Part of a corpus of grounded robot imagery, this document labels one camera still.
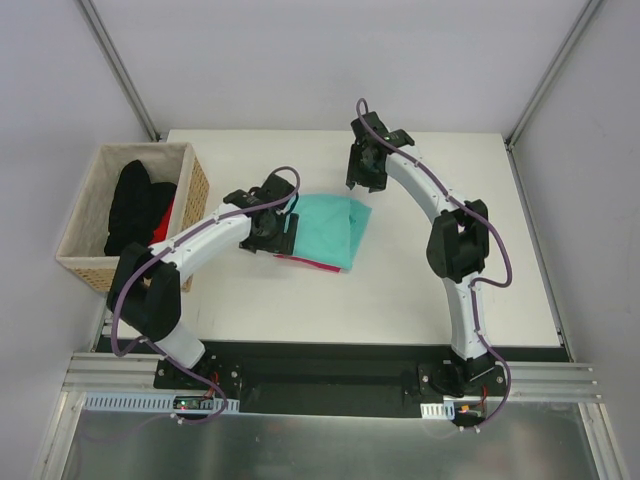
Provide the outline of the pink t shirt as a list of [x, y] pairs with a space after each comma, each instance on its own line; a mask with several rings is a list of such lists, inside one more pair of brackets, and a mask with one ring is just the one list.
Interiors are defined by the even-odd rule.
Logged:
[[309, 260], [309, 259], [305, 259], [305, 258], [295, 257], [295, 256], [287, 256], [287, 255], [277, 254], [277, 255], [274, 255], [274, 258], [293, 261], [293, 262], [298, 262], [298, 263], [304, 264], [306, 266], [309, 266], [309, 267], [312, 267], [312, 268], [315, 268], [315, 269], [319, 269], [319, 270], [323, 270], [323, 271], [328, 271], [328, 272], [331, 272], [331, 273], [340, 273], [342, 271], [342, 269], [340, 267], [338, 267], [338, 266], [334, 266], [334, 265], [330, 265], [330, 264], [326, 264], [326, 263], [322, 263], [322, 262], [317, 262], [317, 261]]

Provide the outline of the teal t shirt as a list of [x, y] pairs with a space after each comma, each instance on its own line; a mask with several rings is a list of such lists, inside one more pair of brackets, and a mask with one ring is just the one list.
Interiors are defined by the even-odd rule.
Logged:
[[293, 212], [299, 216], [293, 254], [350, 271], [369, 224], [372, 208], [359, 200], [332, 194], [302, 195]]

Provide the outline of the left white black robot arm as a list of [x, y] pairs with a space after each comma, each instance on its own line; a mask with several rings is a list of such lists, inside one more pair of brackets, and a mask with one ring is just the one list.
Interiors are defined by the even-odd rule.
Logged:
[[118, 347], [118, 325], [124, 321], [143, 341], [177, 364], [176, 375], [188, 388], [204, 387], [211, 365], [206, 347], [181, 321], [182, 286], [197, 270], [237, 246], [289, 256], [293, 253], [299, 215], [301, 178], [290, 166], [272, 171], [262, 185], [227, 194], [214, 213], [186, 230], [148, 247], [132, 243], [122, 251], [107, 306], [113, 314], [112, 351]]

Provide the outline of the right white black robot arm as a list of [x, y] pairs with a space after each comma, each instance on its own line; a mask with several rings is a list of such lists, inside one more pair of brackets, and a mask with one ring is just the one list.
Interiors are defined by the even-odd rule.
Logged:
[[481, 340], [484, 314], [472, 286], [489, 254], [488, 209], [483, 201], [459, 201], [419, 159], [415, 141], [404, 130], [390, 131], [375, 112], [351, 122], [346, 186], [371, 192], [393, 178], [419, 205], [431, 224], [427, 262], [445, 286], [451, 319], [450, 360], [428, 375], [436, 392], [461, 398], [473, 394], [495, 366]]

